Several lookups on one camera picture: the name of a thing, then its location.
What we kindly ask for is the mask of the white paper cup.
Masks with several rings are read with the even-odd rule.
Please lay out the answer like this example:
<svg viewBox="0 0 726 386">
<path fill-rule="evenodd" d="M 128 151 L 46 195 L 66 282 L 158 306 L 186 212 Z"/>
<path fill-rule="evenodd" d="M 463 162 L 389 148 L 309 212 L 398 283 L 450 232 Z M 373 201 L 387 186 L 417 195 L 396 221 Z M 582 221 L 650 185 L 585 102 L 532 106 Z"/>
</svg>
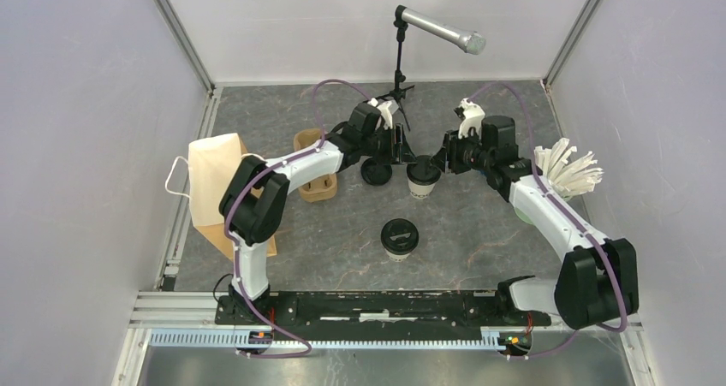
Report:
<svg viewBox="0 0 726 386">
<path fill-rule="evenodd" d="M 408 181 L 408 189 L 415 199 L 426 199 L 431 195 L 436 183 L 421 185 L 415 181 Z"/>
<path fill-rule="evenodd" d="M 405 251 L 395 251 L 386 248 L 385 249 L 386 254 L 389 256 L 390 259 L 392 259 L 395 262 L 401 262 L 408 258 L 413 252 L 414 249 L 411 250 L 405 250 Z"/>
</svg>

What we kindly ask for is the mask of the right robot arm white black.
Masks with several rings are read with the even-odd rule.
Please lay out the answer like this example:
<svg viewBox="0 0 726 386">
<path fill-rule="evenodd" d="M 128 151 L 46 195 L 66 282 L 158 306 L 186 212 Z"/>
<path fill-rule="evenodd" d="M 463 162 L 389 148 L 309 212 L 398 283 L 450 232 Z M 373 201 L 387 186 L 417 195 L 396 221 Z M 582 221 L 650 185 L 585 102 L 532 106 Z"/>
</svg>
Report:
<svg viewBox="0 0 726 386">
<path fill-rule="evenodd" d="M 431 160 L 444 173 L 481 171 L 487 184 L 544 236 L 561 261 L 556 279 L 521 276 L 500 282 L 497 318 L 519 323 L 528 312 L 555 314 L 571 329 L 622 330 L 640 307 L 637 255 L 578 215 L 531 159 L 521 157 L 515 121 L 479 119 L 479 128 L 449 130 Z"/>
</svg>

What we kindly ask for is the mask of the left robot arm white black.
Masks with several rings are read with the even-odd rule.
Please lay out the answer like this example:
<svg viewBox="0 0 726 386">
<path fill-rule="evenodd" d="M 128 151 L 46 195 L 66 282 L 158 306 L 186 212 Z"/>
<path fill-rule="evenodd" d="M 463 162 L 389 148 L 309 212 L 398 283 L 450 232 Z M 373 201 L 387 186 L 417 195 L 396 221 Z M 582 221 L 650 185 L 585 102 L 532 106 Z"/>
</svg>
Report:
<svg viewBox="0 0 726 386">
<path fill-rule="evenodd" d="M 382 165 L 413 163 L 415 155 L 404 128 L 393 121 L 393 100 L 370 100 L 355 106 L 339 130 L 286 156 L 241 158 L 219 203 L 224 233 L 233 242 L 231 286 L 240 295 L 236 312 L 249 324 L 269 312 L 270 284 L 266 250 L 279 228 L 290 193 L 324 175 L 335 175 L 362 158 Z"/>
</svg>

